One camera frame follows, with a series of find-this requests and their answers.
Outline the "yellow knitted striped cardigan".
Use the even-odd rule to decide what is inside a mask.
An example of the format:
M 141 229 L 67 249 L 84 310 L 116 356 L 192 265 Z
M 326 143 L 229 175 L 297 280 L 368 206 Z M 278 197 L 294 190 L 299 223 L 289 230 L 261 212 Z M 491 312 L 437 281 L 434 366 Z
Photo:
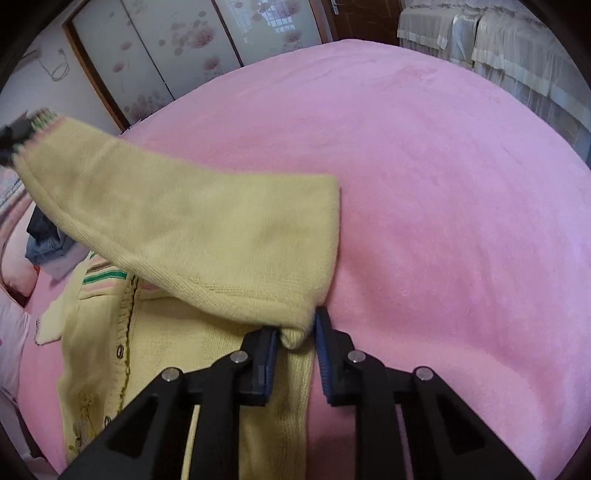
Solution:
M 270 405 L 240 422 L 243 479 L 301 479 L 312 319 L 339 246 L 329 175 L 219 172 L 41 110 L 10 166 L 39 209 L 90 250 L 42 315 L 76 459 L 161 370 L 204 368 L 259 326 L 280 329 Z

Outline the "navy red folded garment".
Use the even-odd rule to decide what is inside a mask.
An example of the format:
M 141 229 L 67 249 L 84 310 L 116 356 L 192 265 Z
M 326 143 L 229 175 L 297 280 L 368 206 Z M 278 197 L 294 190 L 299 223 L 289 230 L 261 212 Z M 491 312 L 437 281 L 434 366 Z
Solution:
M 27 233 L 38 242 L 59 237 L 57 227 L 38 207 L 30 217 Z

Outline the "folded blue jeans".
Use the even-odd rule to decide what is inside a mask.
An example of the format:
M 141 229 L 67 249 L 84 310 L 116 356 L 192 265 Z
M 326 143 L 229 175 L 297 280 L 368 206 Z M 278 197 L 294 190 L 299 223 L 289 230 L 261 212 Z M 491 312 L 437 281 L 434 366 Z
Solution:
M 36 266 L 65 256 L 75 241 L 55 226 L 44 230 L 27 229 L 25 257 Z

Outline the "folded pale pink garment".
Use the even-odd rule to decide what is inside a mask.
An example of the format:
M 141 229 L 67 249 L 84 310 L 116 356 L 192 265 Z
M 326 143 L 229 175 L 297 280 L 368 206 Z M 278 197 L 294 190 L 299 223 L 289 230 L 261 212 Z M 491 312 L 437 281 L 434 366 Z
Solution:
M 63 256 L 50 260 L 40 266 L 40 270 L 53 280 L 64 279 L 89 254 L 89 248 L 75 243 Z

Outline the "floral sliding wardrobe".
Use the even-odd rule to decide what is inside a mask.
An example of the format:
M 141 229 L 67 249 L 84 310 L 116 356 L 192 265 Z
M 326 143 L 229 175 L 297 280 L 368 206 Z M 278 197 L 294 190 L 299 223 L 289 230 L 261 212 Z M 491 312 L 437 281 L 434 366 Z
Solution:
M 120 130 L 198 86 L 332 41 L 322 1 L 82 1 L 68 42 Z

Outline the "pink pillow with orange print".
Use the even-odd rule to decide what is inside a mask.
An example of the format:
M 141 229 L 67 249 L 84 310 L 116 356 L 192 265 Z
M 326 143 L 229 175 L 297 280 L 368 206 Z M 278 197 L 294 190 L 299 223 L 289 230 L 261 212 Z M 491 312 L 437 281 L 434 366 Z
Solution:
M 26 303 L 32 295 L 39 275 L 38 269 L 26 258 L 27 226 L 31 214 L 26 211 L 16 224 L 1 260 L 1 280 L 6 290 L 21 303 Z

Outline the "brown wooden door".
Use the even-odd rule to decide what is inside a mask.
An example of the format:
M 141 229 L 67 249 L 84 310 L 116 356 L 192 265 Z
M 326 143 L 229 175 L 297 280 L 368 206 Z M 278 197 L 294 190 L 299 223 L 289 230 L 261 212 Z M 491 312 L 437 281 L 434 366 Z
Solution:
M 329 2 L 339 40 L 358 39 L 399 45 L 400 0 L 337 0 Z

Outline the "lace-covered sofa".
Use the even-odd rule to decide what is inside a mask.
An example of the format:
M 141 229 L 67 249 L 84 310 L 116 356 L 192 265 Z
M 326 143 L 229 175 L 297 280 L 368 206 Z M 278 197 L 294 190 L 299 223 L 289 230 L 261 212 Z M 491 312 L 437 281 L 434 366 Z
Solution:
M 401 47 L 503 88 L 590 162 L 590 87 L 551 30 L 519 1 L 406 1 Z

